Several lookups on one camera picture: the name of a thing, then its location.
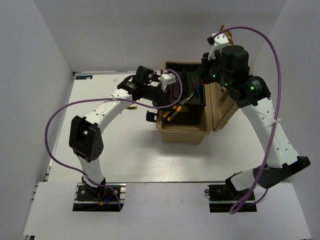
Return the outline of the yellow diagonal cutter pliers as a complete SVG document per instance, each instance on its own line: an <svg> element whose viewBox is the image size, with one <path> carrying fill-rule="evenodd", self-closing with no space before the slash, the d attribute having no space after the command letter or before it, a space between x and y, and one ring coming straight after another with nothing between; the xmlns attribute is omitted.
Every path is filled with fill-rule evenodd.
<svg viewBox="0 0 320 240"><path fill-rule="evenodd" d="M136 109L138 109L138 107L137 106L129 106L126 109L127 110L136 110Z"/></svg>

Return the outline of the yellow needle-nose pliers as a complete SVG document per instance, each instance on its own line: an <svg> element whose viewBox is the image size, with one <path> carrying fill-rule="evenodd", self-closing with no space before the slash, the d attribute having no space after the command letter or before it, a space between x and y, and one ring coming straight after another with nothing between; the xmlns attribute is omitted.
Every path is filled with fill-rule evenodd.
<svg viewBox="0 0 320 240"><path fill-rule="evenodd" d="M166 111L162 117L165 118L168 122L172 121L182 110L185 103L188 102L194 94L191 94L187 98L183 99L180 103L174 105L171 110Z"/></svg>

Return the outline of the tan plastic toolbox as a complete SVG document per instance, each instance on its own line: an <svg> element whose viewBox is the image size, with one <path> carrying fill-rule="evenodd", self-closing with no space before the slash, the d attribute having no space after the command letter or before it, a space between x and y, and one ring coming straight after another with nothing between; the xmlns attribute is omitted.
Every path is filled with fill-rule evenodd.
<svg viewBox="0 0 320 240"><path fill-rule="evenodd" d="M171 121L163 118L163 114L170 110L146 113L146 120L154 122L161 133L162 142L199 145L205 136L223 129L239 109L224 87L217 83L204 84L202 79L201 82L205 93L204 107L187 107L185 104ZM178 98L183 85L176 83L176 87Z"/></svg>

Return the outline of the long brown hex key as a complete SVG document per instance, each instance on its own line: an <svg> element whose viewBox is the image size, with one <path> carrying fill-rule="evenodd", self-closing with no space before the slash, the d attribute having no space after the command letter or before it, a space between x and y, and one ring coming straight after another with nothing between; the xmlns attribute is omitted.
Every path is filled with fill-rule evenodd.
<svg viewBox="0 0 320 240"><path fill-rule="evenodd" d="M169 100L172 102L177 99L176 90L177 85L175 83L169 86Z"/></svg>

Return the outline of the red blue screwdriver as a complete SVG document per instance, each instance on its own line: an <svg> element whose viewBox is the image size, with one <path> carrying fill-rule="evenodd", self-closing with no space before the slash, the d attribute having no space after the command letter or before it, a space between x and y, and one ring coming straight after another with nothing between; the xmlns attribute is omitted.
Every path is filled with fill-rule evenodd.
<svg viewBox="0 0 320 240"><path fill-rule="evenodd" d="M198 86L194 86L194 91L196 92L196 95L199 97L200 96L200 89Z"/></svg>

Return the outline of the green black screwdriver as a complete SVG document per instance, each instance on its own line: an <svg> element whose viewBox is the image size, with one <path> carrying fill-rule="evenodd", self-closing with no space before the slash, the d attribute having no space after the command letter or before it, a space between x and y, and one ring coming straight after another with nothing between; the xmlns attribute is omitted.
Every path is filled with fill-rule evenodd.
<svg viewBox="0 0 320 240"><path fill-rule="evenodd" d="M194 96L197 96L197 94L196 94L196 92L195 92L195 89L194 89L194 86L197 86L197 85L196 85L196 83L195 83L195 81L193 80L193 78L192 78L191 75L189 75L189 78L190 78L191 83L192 83L192 85L193 85L193 92L192 92L192 94L193 94Z"/></svg>

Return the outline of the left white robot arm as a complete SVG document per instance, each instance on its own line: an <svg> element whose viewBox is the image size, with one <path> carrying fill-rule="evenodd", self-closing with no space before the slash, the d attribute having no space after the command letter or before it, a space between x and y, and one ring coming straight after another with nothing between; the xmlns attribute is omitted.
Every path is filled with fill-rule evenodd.
<svg viewBox="0 0 320 240"><path fill-rule="evenodd" d="M151 101L152 109L169 108L171 104L166 100L166 93L170 85L179 82L179 76L172 70L157 74L139 66L135 74L121 81L101 105L85 116L77 115L72 119L68 144L80 162L82 182L88 187L90 196L99 200L106 193L106 180L99 160L104 150L102 134L106 127L140 99Z"/></svg>

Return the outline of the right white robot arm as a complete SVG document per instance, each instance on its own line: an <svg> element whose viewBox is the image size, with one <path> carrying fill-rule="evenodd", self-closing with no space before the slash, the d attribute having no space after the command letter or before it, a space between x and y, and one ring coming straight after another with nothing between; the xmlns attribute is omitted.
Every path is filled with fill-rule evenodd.
<svg viewBox="0 0 320 240"><path fill-rule="evenodd" d="M239 45L227 45L213 53L215 57L207 52L201 58L199 74L203 82L226 89L249 120L267 155L263 170L256 167L227 178L226 195L236 200L253 184L269 189L309 167L309 158L298 154L274 118L276 111L266 82L249 73L249 53Z"/></svg>

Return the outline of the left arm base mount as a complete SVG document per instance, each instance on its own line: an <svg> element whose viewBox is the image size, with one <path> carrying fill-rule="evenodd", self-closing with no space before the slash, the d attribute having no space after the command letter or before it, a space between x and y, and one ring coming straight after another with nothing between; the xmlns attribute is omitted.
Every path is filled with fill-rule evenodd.
<svg viewBox="0 0 320 240"><path fill-rule="evenodd" d="M98 187L97 196L83 183L79 182L73 201L73 212L120 212L125 203L126 184L111 183L112 189Z"/></svg>

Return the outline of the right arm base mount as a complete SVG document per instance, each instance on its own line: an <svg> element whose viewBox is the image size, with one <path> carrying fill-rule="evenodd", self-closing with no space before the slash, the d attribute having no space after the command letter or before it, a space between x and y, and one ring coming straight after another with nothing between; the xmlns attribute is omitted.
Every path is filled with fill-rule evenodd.
<svg viewBox="0 0 320 240"><path fill-rule="evenodd" d="M209 211L211 213L229 213L233 204L245 196L248 191L248 189L232 191L227 188L226 184L211 184L204 190L204 194L209 199ZM251 193L239 212L257 212L255 201L255 195L254 193Z"/></svg>

